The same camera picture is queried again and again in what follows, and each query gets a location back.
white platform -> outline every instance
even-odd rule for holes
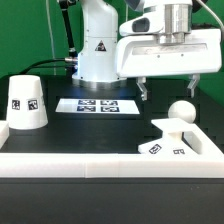
[[[9,125],[7,121],[0,121],[0,149],[9,137]]]

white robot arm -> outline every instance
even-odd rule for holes
[[[120,26],[124,38],[115,56],[118,76],[137,78],[146,100],[146,77],[189,74],[188,95],[193,97],[200,74],[221,68],[220,30],[191,30],[192,0],[126,2],[143,15]]]

black surface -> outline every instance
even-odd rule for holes
[[[138,153],[139,144],[161,137],[151,119],[167,118],[170,105],[187,100],[197,109],[195,123],[223,150],[224,108],[196,89],[193,99],[186,97],[188,82],[149,80],[150,101],[140,98],[135,80],[113,90],[91,90],[72,85],[60,76],[41,78],[47,108],[48,125],[19,131],[10,129],[10,137],[1,152],[47,153]],[[0,119],[6,118],[8,78],[0,80]],[[56,113],[60,98],[135,100],[139,115]]]
[[[151,119],[166,118],[169,106],[188,100],[196,123],[223,150],[224,109],[200,90],[185,97],[187,82],[150,80],[142,102],[134,80],[110,91],[77,88],[64,77],[43,77],[49,124],[34,131],[10,130],[4,152],[137,153],[159,138]],[[0,119],[5,119],[8,79],[0,80]],[[60,97],[134,99],[140,115],[55,113]],[[222,224],[223,179],[0,179],[0,224]]]

